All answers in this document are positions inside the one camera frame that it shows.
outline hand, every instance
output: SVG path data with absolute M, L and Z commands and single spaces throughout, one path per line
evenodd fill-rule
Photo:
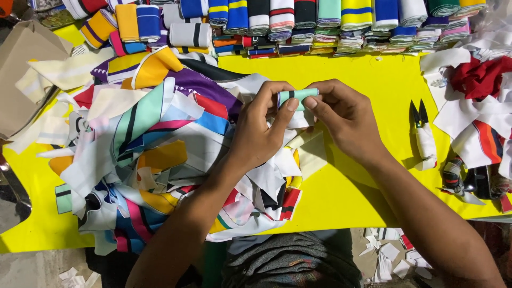
M 380 139 L 370 99 L 337 79 L 314 82 L 317 97 L 304 99 L 304 106 L 329 130 L 338 148 L 364 167 L 390 156 Z
M 298 100 L 291 98 L 284 102 L 270 128 L 266 115 L 275 111 L 273 94 L 292 90 L 295 88 L 285 81 L 266 81 L 254 100 L 242 107 L 227 157 L 244 174 L 268 161 L 283 145 L 286 126 L 298 107 Z

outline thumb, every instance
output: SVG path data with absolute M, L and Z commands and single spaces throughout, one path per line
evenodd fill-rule
M 295 110 L 297 110 L 297 107 L 297 98 L 290 98 L 283 103 L 278 111 L 278 114 L 275 116 L 272 127 L 270 127 L 272 133 L 280 135 L 280 137 L 283 136 L 286 130 L 286 126 L 288 126 L 288 123 L 290 123 L 290 120 L 293 117 Z
M 320 99 L 308 96 L 304 99 L 304 106 L 308 108 L 316 118 L 320 119 L 328 128 L 339 126 L 342 119 L 327 103 Z

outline person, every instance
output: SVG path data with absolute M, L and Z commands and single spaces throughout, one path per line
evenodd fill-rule
M 306 88 L 318 88 L 319 95 L 304 99 L 304 106 L 325 124 L 336 146 L 368 171 L 411 243 L 441 274 L 445 286 L 505 287 L 480 235 L 386 149 L 370 99 L 336 79 Z M 255 99 L 242 108 L 229 152 L 147 244 L 126 287 L 176 285 L 200 255 L 204 239 L 235 184 L 281 148 L 298 100 L 287 100 L 270 128 L 266 117 L 275 111 L 272 95 L 291 90 L 295 88 L 287 82 L 267 81 Z M 225 264 L 223 286 L 360 287 L 361 275 L 352 261 L 351 247 L 344 249 L 340 242 L 324 240 L 314 233 L 290 233 L 246 241 L 252 242 L 249 245 L 235 241 L 230 246 L 234 252 L 228 254 Z

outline fingernail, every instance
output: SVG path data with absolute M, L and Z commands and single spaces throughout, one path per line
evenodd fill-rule
M 290 111 L 295 111 L 297 110 L 297 107 L 298 107 L 298 100 L 297 98 L 290 98 L 288 99 L 288 102 L 286 103 L 286 109 L 290 110 Z
M 312 96 L 308 96 L 306 97 L 306 99 L 304 99 L 304 106 L 306 106 L 307 108 L 313 109 L 316 107 L 316 105 L 318 105 L 318 102 L 316 102 L 316 100 L 313 99 Z

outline yellow table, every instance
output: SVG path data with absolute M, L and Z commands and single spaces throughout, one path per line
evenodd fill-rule
M 75 26 L 56 31 L 75 45 L 83 43 Z M 386 147 L 410 172 L 446 204 L 469 219 L 501 215 L 490 201 L 486 206 L 465 204 L 453 195 L 439 191 L 441 173 L 450 152 L 449 137 L 432 126 L 437 145 L 438 166 L 417 171 L 420 161 L 415 137 L 411 137 L 409 105 L 422 98 L 431 121 L 437 109 L 419 70 L 419 57 L 382 56 L 328 58 L 297 56 L 272 59 L 221 57 L 221 68 L 240 72 L 258 72 L 272 80 L 285 80 L 297 89 L 313 81 L 337 78 L 369 96 L 379 131 Z M 322 124 L 318 128 L 325 130 Z M 303 183 L 303 195 L 292 221 L 267 233 L 285 233 L 352 227 L 396 227 L 397 221 L 368 173 L 341 153 L 324 133 L 329 164 Z M 92 235 L 79 235 L 76 216 L 58 215 L 54 187 L 63 181 L 48 167 L 48 160 L 35 158 L 45 151 L 32 144 L 22 154 L 4 149 L 4 155 L 27 189 L 33 209 L 30 217 L 0 235 L 0 252 L 21 252 L 93 246 Z

